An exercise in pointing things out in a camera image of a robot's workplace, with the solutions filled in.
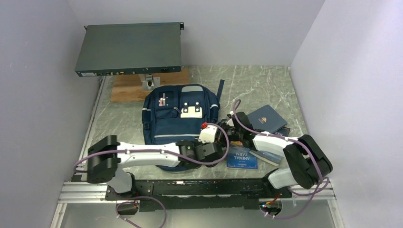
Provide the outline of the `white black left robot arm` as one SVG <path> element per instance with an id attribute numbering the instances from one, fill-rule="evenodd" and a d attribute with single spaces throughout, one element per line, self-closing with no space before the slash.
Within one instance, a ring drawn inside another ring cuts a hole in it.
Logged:
<path id="1" fill-rule="evenodd" d="M 225 159 L 219 143 L 182 140 L 161 145 L 136 145 L 119 142 L 109 135 L 88 149 L 86 180 L 107 183 L 122 198 L 136 195 L 135 176 L 124 171 L 136 166 L 157 166 L 169 172 L 183 172 L 204 165 L 213 167 Z"/>

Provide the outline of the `navy blue student backpack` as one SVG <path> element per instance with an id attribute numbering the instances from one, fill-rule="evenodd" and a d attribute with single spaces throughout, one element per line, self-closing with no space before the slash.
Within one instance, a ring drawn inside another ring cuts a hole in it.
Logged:
<path id="1" fill-rule="evenodd" d="M 196 140 L 203 123 L 217 123 L 223 84 L 221 80 L 217 93 L 200 84 L 154 89 L 142 108 L 144 143 L 161 145 Z M 166 106 L 159 106 L 163 93 L 166 93 Z"/>

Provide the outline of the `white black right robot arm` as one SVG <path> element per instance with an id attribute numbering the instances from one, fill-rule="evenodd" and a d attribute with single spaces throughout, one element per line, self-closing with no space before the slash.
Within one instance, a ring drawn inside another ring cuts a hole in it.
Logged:
<path id="1" fill-rule="evenodd" d="M 285 158 L 286 168 L 265 176 L 267 181 L 262 183 L 262 192 L 267 197 L 274 197 L 283 187 L 299 185 L 310 189 L 333 171 L 331 161 L 309 134 L 285 137 L 253 129 L 243 112 L 231 114 L 229 120 L 223 120 L 219 125 L 230 141 L 240 141 L 253 152 L 270 152 Z"/>

